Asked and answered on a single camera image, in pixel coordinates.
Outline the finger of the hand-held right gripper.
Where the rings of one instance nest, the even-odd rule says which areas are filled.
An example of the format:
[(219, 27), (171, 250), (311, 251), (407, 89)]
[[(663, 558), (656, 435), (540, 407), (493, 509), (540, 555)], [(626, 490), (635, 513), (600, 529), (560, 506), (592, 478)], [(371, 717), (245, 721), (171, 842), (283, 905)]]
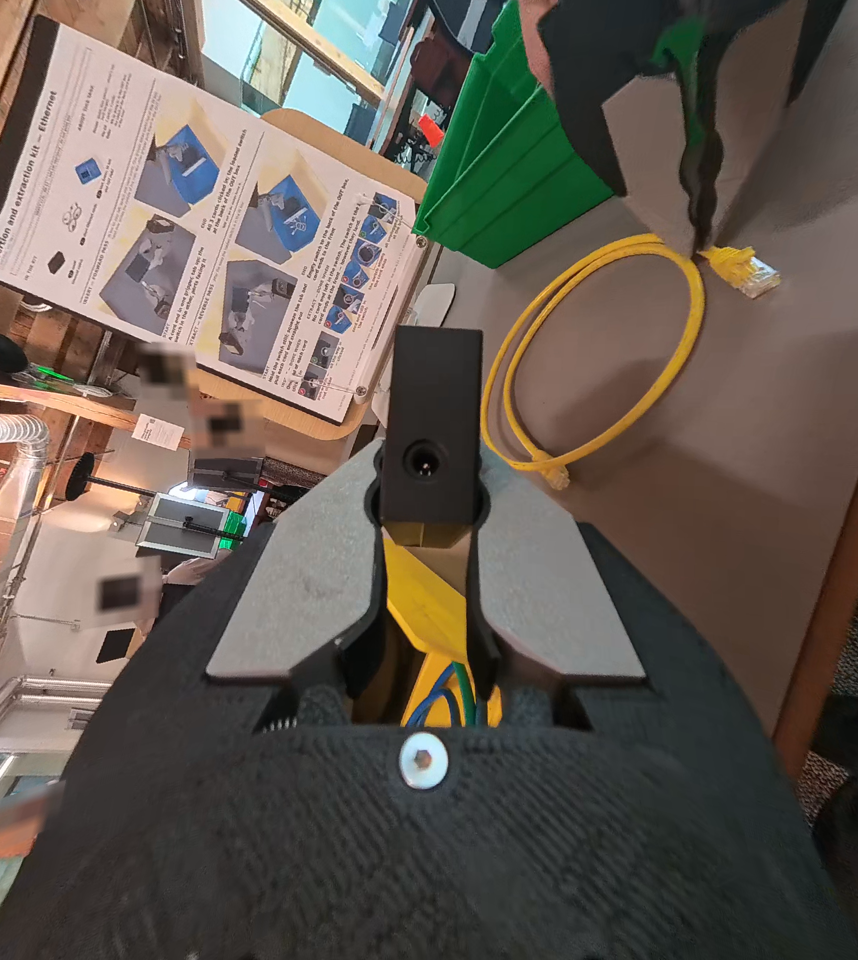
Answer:
[(603, 115), (626, 193), (628, 211), (679, 254), (696, 250), (681, 162), (687, 146), (677, 79), (639, 76), (603, 103)]
[(714, 245), (784, 108), (795, 29), (708, 35), (700, 50), (700, 247)]

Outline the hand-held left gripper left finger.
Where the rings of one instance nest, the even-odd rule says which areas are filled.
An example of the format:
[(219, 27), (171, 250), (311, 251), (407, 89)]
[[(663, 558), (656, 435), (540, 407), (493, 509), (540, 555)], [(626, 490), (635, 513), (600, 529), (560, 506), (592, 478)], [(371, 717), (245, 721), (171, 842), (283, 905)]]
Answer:
[(383, 443), (369, 443), (286, 510), (206, 668), (216, 682), (332, 684), (358, 698), (386, 645), (378, 500)]

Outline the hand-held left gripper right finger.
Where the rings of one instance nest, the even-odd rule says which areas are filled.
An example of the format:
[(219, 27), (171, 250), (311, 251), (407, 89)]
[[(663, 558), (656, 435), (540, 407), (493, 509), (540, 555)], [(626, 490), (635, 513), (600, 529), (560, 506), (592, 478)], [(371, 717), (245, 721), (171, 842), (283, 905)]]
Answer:
[(573, 517), (479, 446), (464, 597), (479, 700), (517, 687), (642, 683), (646, 672)]

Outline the yellow plastic bin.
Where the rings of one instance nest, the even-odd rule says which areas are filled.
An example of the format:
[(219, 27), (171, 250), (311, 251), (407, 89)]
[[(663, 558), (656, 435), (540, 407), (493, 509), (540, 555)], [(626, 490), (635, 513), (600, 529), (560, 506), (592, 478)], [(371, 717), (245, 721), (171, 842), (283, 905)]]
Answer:
[(384, 534), (387, 608), (395, 624), (422, 654), (402, 712), (406, 728), (499, 726), (500, 691), (478, 705), (467, 656), (466, 601), (408, 549)]

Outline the green plastic bin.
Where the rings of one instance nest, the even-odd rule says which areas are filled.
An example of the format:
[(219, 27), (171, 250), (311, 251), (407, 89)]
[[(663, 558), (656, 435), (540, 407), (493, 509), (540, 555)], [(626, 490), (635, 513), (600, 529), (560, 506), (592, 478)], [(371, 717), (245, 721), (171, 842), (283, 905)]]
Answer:
[(520, 2), (495, 18), (457, 97), (414, 232), (497, 268), (626, 186), (603, 102), (626, 79), (619, 2), (556, 2), (535, 27), (550, 86), (532, 71)]

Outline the black network switch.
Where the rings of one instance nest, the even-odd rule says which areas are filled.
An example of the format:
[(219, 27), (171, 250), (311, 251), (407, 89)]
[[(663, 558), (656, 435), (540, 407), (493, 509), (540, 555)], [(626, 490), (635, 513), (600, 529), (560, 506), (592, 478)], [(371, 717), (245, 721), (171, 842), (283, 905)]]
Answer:
[(399, 546), (447, 549), (482, 510), (483, 332), (395, 334), (379, 519)]

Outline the grey panel on stand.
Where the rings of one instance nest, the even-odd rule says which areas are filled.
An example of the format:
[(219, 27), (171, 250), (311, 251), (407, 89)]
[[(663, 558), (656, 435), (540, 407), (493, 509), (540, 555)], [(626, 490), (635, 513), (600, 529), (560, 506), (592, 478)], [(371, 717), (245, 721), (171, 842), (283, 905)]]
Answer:
[(156, 493), (136, 540), (141, 550), (183, 558), (217, 558), (230, 510), (165, 493)]

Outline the small white card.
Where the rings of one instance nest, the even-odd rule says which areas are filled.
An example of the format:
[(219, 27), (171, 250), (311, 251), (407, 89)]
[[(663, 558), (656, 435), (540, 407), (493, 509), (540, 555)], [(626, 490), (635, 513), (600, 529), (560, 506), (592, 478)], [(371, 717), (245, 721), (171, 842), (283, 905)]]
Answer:
[(139, 414), (132, 438), (136, 441), (158, 447), (163, 450), (179, 450), (185, 429), (149, 414)]

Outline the wooden display board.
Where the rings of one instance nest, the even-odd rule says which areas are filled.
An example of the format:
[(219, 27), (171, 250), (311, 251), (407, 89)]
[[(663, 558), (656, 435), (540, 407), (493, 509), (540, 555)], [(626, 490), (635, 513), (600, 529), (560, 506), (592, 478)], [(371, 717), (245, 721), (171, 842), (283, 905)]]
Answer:
[[(427, 189), (425, 181), (346, 135), (332, 130), (298, 110), (285, 107), (265, 114), (263, 120), (267, 125), (284, 131), (300, 143), (325, 153), (359, 174), (373, 178), (388, 188), (411, 197), (417, 207), (421, 205)], [(414, 316), (413, 307), (416, 296), (427, 285), (428, 275), (434, 268), (435, 259), (441, 251), (440, 246), (422, 236), (416, 237), (416, 246), (416, 256), (389, 309), (387, 323), (392, 330)], [(314, 443), (340, 442), (354, 433), (362, 424), (376, 395), (377, 381), (386, 368), (390, 355), (390, 341), (378, 346), (369, 390), (361, 403), (351, 405), (342, 423), (335, 425), (316, 414), (291, 407), (277, 398), (249, 388), (230, 378), (229, 375), (214, 371), (202, 364), (197, 365), (196, 381), (202, 393), (215, 399), (253, 401), (265, 421), (308, 437)]]

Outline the white stand base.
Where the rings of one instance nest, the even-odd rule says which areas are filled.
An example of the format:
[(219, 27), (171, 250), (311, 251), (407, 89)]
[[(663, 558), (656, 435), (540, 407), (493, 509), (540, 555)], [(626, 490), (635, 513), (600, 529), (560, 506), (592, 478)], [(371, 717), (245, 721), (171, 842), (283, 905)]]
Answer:
[(432, 283), (425, 286), (410, 308), (409, 325), (425, 329), (441, 328), (455, 300), (453, 283)]

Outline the printed instruction sheet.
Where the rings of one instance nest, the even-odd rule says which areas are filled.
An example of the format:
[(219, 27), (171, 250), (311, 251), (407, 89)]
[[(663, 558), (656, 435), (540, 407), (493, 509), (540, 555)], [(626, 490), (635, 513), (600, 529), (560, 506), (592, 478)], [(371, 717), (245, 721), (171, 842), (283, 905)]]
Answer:
[(0, 135), (0, 285), (332, 425), (417, 254), (411, 197), (37, 15)]

